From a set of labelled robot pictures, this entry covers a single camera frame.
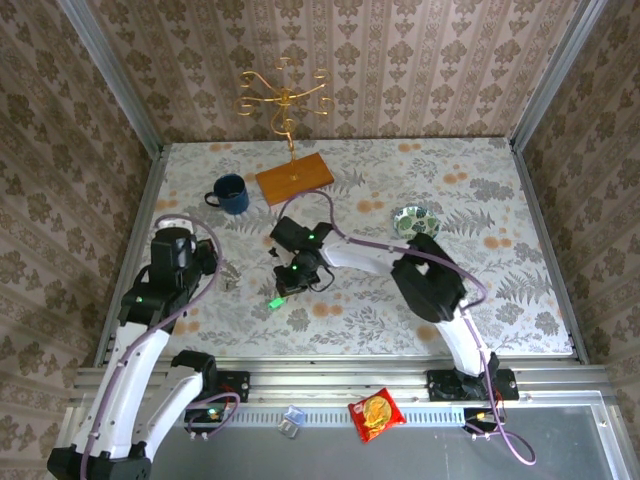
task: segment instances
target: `green patterned plate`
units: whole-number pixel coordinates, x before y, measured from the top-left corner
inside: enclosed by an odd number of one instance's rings
[[[440,232],[440,221],[435,213],[418,205],[401,208],[393,216],[393,228],[405,240],[411,240],[417,233],[426,233],[436,238]]]

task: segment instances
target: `snack bag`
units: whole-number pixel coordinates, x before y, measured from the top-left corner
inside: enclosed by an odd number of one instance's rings
[[[349,411],[364,443],[394,425],[407,423],[386,388],[358,403],[350,403]]]

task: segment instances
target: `patterned tablecloth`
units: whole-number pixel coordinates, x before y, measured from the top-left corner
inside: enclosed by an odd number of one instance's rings
[[[325,188],[346,232],[398,238],[393,213],[409,204],[435,212],[437,241],[489,287],[473,310],[500,355],[569,355],[567,330],[549,280],[512,155],[503,139],[297,142],[300,157],[320,152],[335,177]],[[255,174],[287,161],[285,142],[173,145],[154,219],[196,216],[217,232],[227,263],[215,291],[179,321],[168,354],[183,348],[215,355],[443,355],[437,330],[415,316],[391,277],[342,268],[323,293],[305,292],[275,311],[267,252],[278,208],[269,208]],[[203,195],[226,173],[242,175],[251,204],[241,216],[207,206]],[[328,221],[326,200],[297,199],[288,215],[313,228]],[[145,251],[142,264],[149,260]],[[467,290],[473,292],[471,284]]]

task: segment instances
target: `wooden board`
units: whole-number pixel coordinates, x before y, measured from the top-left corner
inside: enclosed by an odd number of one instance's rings
[[[296,160],[297,180],[291,179],[290,163],[256,174],[269,206],[277,205],[296,193],[321,188],[334,182],[333,175],[319,153]]]

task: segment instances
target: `blue mug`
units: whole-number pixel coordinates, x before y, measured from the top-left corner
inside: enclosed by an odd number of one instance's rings
[[[209,201],[212,197],[216,197],[218,203]],[[204,201],[207,205],[222,208],[231,215],[240,215],[249,207],[249,194],[242,177],[230,173],[216,180],[213,191],[204,196]]]

